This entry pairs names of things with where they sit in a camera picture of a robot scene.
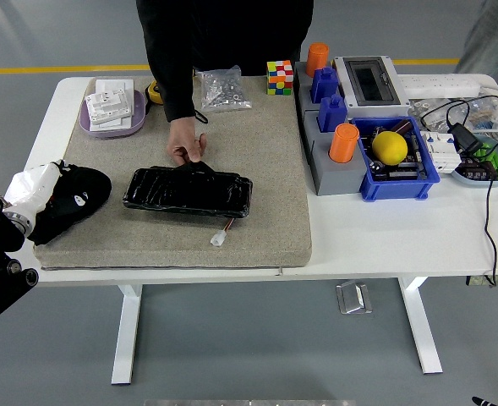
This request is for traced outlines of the person's right hand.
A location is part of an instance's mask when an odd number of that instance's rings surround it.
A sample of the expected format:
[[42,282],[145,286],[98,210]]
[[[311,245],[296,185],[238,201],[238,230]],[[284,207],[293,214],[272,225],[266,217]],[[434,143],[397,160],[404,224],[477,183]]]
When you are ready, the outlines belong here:
[[206,147],[206,134],[195,133],[195,117],[178,118],[170,123],[166,152],[177,166],[199,162]]

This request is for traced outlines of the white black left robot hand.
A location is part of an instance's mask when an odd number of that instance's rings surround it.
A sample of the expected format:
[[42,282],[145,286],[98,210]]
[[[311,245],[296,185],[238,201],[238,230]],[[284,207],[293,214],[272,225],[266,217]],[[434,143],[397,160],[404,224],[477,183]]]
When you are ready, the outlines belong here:
[[83,181],[92,173],[91,168],[64,160],[16,173],[5,195],[10,206],[3,213],[11,221],[27,226],[44,210],[55,216],[80,211],[88,200]]

